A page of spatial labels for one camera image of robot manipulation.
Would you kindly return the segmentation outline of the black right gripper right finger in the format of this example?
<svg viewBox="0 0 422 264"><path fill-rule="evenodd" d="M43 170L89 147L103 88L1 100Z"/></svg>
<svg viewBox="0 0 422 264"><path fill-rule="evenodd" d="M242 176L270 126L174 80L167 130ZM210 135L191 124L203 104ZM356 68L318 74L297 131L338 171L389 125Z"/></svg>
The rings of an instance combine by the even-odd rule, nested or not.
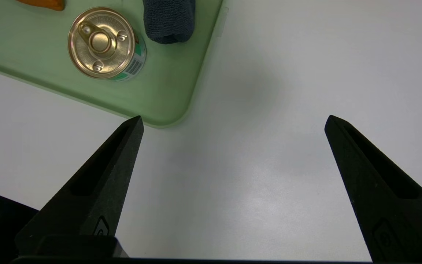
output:
<svg viewBox="0 0 422 264"><path fill-rule="evenodd" d="M344 119L325 134L374 263L422 263L422 187Z"/></svg>

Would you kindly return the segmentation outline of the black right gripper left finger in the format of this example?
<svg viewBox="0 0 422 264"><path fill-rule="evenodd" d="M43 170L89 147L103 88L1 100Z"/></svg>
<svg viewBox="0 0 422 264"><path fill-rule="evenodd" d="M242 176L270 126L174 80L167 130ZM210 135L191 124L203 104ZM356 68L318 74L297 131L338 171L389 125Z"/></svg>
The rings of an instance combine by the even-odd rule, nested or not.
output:
<svg viewBox="0 0 422 264"><path fill-rule="evenodd" d="M140 116L123 122L15 236L20 255L113 253L143 133Z"/></svg>

